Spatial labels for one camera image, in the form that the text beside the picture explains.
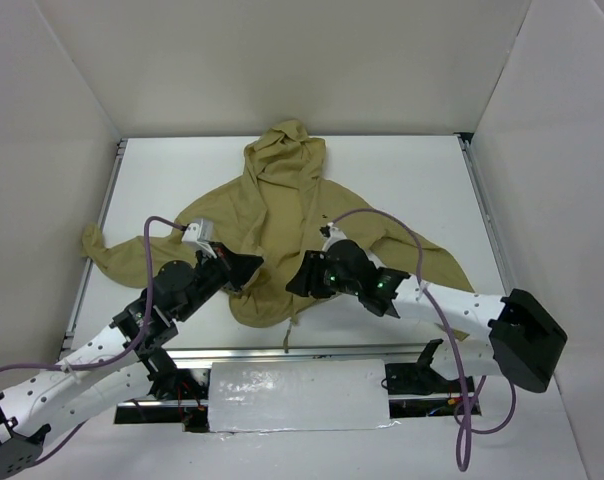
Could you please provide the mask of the tan hooded zip jacket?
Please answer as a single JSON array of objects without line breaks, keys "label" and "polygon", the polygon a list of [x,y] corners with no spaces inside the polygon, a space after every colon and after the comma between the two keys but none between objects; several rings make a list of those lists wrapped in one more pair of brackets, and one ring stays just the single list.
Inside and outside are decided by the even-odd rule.
[{"label": "tan hooded zip jacket", "polygon": [[186,206],[175,221],[206,218],[213,237],[235,253],[260,255],[264,265],[246,290],[231,294],[235,320],[265,328],[314,305],[312,298],[285,290],[304,253],[323,245],[321,226],[338,220],[347,236],[388,267],[463,291],[473,288],[462,267],[444,248],[378,214],[351,190],[324,178],[326,144],[299,120],[272,126],[244,149],[242,174]]}]

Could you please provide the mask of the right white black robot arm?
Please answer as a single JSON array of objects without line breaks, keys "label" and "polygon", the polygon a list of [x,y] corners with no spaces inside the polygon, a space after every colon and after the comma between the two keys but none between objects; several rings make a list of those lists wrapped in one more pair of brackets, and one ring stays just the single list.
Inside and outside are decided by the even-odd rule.
[{"label": "right white black robot arm", "polygon": [[450,326],[471,344],[432,342],[417,367],[419,384],[441,390],[458,375],[455,362],[471,376],[501,375],[532,392],[547,390],[567,343],[567,334],[529,292],[483,295],[418,280],[384,266],[352,240],[338,240],[324,251],[308,251],[288,282],[288,292],[328,299],[352,295],[370,313]]}]

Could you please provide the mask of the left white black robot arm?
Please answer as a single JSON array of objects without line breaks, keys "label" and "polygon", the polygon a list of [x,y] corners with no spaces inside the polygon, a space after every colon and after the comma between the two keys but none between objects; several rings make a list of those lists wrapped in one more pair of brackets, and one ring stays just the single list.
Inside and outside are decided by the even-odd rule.
[{"label": "left white black robot arm", "polygon": [[197,251],[196,261],[166,263],[92,340],[52,369],[39,367],[0,390],[0,479],[37,465],[54,439],[120,402],[204,395],[164,345],[218,291],[241,291],[263,260],[214,242]]}]

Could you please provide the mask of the white foil covered panel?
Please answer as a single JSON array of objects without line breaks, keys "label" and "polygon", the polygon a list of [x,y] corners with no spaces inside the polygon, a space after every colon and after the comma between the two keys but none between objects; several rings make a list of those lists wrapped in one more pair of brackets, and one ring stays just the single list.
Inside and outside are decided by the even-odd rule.
[{"label": "white foil covered panel", "polygon": [[209,428],[216,433],[385,428],[392,420],[384,378],[379,359],[215,363]]}]

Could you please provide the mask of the front aluminium rail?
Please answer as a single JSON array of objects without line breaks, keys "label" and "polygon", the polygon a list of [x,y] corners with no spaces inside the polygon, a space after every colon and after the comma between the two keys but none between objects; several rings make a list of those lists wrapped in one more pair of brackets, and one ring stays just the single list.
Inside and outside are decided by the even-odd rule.
[{"label": "front aluminium rail", "polygon": [[399,356],[409,359],[418,358],[425,344],[364,345],[364,346],[327,346],[327,347],[290,347],[281,348],[238,348],[238,349],[169,349],[168,354],[176,363],[204,364],[223,361],[305,361],[351,358],[391,358]]}]

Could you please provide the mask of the left aluminium side rail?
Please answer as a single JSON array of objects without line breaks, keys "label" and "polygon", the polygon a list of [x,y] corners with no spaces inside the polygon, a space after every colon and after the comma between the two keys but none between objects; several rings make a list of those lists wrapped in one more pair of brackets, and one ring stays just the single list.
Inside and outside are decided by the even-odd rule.
[{"label": "left aluminium side rail", "polygon": [[62,359],[67,356],[72,350],[73,339],[77,329],[78,319],[81,313],[82,304],[86,295],[88,282],[90,280],[92,265],[94,264],[94,257],[98,255],[102,250],[106,248],[104,240],[104,222],[108,214],[109,205],[112,200],[113,192],[117,183],[118,174],[121,168],[124,153],[126,151],[127,139],[120,141],[117,147],[116,157],[114,160],[114,166],[109,178],[105,198],[102,202],[98,221],[95,224],[88,224],[81,236],[81,257],[85,260],[85,268],[81,277],[80,285],[76,298],[73,304],[71,315],[69,318],[69,324],[65,331],[60,353],[58,358]]}]

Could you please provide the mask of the aluminium side rail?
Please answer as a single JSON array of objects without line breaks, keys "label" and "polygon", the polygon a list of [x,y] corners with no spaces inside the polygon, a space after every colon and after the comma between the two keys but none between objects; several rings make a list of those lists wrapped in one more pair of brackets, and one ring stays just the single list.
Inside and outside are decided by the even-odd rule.
[{"label": "aluminium side rail", "polygon": [[496,217],[492,211],[488,192],[485,188],[479,165],[477,164],[472,148],[474,134],[472,132],[456,132],[455,136],[460,144],[465,165],[473,185],[502,286],[506,293],[510,293],[516,287],[516,282],[504,250],[502,239],[499,235]]},{"label": "aluminium side rail", "polygon": [[114,160],[114,166],[109,178],[105,198],[102,202],[98,221],[95,224],[88,224],[81,236],[81,257],[85,260],[85,268],[81,277],[80,285],[76,298],[73,304],[71,315],[69,318],[69,324],[65,331],[60,353],[58,358],[62,359],[67,356],[72,350],[73,339],[77,329],[78,319],[81,313],[82,304],[86,295],[88,282],[90,280],[92,265],[94,264],[94,257],[98,255],[102,250],[106,248],[104,240],[104,222],[108,214],[109,205],[112,200],[113,192],[117,183],[118,174],[121,168],[124,153],[126,151],[127,139],[120,141],[117,147],[116,157]]}]

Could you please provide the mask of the right aluminium side rail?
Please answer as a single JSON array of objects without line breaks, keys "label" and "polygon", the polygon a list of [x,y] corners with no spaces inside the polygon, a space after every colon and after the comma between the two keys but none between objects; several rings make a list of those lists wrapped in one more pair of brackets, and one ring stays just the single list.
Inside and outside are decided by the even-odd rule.
[{"label": "right aluminium side rail", "polygon": [[516,287],[516,282],[504,250],[502,239],[499,235],[496,217],[492,211],[488,192],[485,188],[479,165],[477,164],[472,148],[474,134],[472,132],[456,132],[455,136],[460,144],[465,165],[473,185],[502,286],[506,293],[510,293]]}]

